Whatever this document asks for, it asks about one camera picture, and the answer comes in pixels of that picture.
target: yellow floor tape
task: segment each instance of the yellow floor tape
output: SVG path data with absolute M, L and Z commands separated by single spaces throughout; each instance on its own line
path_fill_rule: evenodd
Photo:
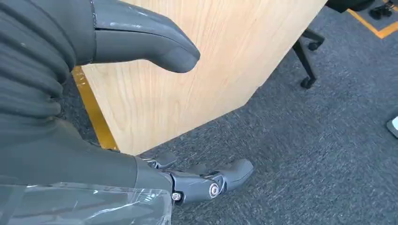
M 81 67 L 73 69 L 73 78 L 75 79 L 77 89 L 79 89 L 99 144 L 104 149 L 118 149 Z

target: chair leg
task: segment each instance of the chair leg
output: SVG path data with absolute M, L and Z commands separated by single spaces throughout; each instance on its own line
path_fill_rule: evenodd
M 305 89 L 310 89 L 311 86 L 316 81 L 316 76 L 313 72 L 312 66 L 310 61 L 308 60 L 308 55 L 305 49 L 303 48 L 303 44 L 301 42 L 301 38 L 299 38 L 296 43 L 293 45 L 293 50 L 296 53 L 298 59 L 300 60 L 301 64 L 303 64 L 304 69 L 306 70 L 308 77 L 306 77 L 302 82 L 301 86 Z
M 317 50 L 319 48 L 319 46 L 321 46 L 323 44 L 323 42 L 325 41 L 325 37 L 323 37 L 322 35 L 314 32 L 313 30 L 310 30 L 310 29 L 306 29 L 304 31 L 304 33 L 302 34 L 302 36 L 314 41 L 308 45 L 308 49 L 311 51 Z

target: wooden desk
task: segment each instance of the wooden desk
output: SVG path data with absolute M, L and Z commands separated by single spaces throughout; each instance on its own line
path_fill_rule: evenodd
M 186 74 L 144 60 L 83 67 L 119 149 L 136 155 L 243 106 L 326 0 L 126 2 L 168 16 L 201 52 Z

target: clear plastic wrap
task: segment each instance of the clear plastic wrap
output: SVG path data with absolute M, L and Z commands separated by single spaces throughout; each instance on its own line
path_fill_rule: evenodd
M 170 225 L 165 190 L 58 183 L 0 184 L 0 224 Z

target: silver bolt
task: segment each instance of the silver bolt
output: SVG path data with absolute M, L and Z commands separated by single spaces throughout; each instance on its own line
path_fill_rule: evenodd
M 211 198 L 215 198 L 217 197 L 219 192 L 219 188 L 218 185 L 216 183 L 213 183 L 210 185 L 210 189 L 209 189 L 209 194 Z
M 174 201 L 180 201 L 182 197 L 183 197 L 183 196 L 182 196 L 180 193 L 178 193 L 178 192 L 174 192 L 174 193 L 171 195 L 171 198 L 172 198 Z

